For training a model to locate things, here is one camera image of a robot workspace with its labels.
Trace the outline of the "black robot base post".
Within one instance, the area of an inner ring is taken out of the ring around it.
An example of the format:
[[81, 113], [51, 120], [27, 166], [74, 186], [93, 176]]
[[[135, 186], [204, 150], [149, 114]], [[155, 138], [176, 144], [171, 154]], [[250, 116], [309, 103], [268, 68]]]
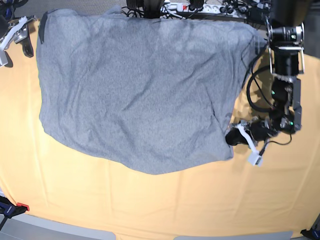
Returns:
[[161, 15], [161, 8], [164, 0], [141, 0], [144, 18], [158, 19]]

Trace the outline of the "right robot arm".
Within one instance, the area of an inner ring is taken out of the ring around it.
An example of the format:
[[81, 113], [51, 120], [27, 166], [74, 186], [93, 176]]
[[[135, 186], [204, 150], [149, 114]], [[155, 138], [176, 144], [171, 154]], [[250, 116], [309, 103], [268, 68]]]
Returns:
[[35, 15], [15, 16], [17, 8], [24, 6], [26, 0], [2, 0], [0, 2], [0, 65], [9, 62], [7, 49], [11, 43], [22, 44], [22, 51], [28, 58], [34, 56], [30, 39], [29, 24], [36, 21]]

